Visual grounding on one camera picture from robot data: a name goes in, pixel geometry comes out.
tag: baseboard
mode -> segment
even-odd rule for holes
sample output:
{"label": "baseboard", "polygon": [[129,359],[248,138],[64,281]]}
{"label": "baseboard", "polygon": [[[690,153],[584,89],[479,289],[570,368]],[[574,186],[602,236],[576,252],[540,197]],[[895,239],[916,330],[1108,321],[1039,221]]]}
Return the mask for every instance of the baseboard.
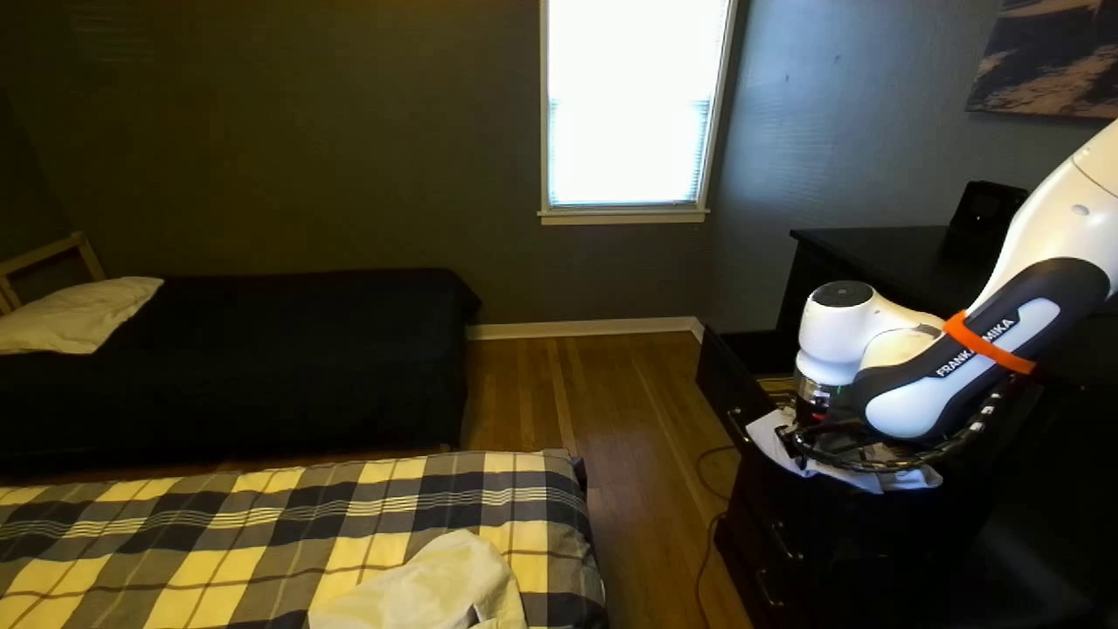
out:
{"label": "baseboard", "polygon": [[472,340],[555,340],[555,335],[663,335],[690,330],[701,340],[697,317],[586,317],[586,321],[491,321],[472,326]]}

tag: window frame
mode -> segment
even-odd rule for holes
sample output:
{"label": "window frame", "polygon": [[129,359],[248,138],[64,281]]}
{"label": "window frame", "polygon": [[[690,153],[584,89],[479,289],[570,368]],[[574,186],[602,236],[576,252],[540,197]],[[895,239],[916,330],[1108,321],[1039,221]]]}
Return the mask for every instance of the window frame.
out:
{"label": "window frame", "polygon": [[716,86],[708,102],[708,124],[697,166],[695,201],[586,201],[586,204],[553,204],[549,201],[549,3],[538,3],[538,221],[544,227],[579,227],[579,222],[706,222],[708,217],[708,186],[716,166],[716,149],[724,135],[724,105],[730,86],[730,53],[738,30],[741,0],[727,0],[724,45],[716,66]]}

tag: bed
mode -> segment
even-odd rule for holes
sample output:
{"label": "bed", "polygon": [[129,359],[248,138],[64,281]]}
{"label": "bed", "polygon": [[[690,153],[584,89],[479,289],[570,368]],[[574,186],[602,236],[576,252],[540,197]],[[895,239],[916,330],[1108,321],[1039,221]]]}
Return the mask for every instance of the bed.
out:
{"label": "bed", "polygon": [[116,289],[107,313],[123,321],[100,341],[0,356],[0,472],[462,444],[479,296],[450,267],[103,280],[68,232],[0,260],[0,329],[24,329],[40,307],[22,301],[13,274],[64,255],[91,272],[74,289]]}
{"label": "bed", "polygon": [[0,625],[308,625],[469,531],[525,625],[604,625],[570,451],[443,451],[0,484]]}

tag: orange stripe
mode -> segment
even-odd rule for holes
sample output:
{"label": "orange stripe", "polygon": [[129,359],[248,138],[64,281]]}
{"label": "orange stripe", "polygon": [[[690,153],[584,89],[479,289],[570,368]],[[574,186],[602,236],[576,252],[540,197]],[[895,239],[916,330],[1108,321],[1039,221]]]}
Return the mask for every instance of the orange stripe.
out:
{"label": "orange stripe", "polygon": [[988,340],[975,335],[975,329],[966,326],[966,317],[961,310],[945,317],[944,330],[950,340],[957,340],[964,348],[982,354],[1013,375],[1030,375],[1037,368],[1035,359],[1005,354],[1005,348],[991,347]]}

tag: window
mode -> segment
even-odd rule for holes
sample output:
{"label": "window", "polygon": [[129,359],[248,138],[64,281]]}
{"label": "window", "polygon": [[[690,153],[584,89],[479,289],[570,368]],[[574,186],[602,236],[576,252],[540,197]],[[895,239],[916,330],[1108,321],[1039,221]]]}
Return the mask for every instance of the window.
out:
{"label": "window", "polygon": [[540,221],[701,221],[732,0],[540,0]]}

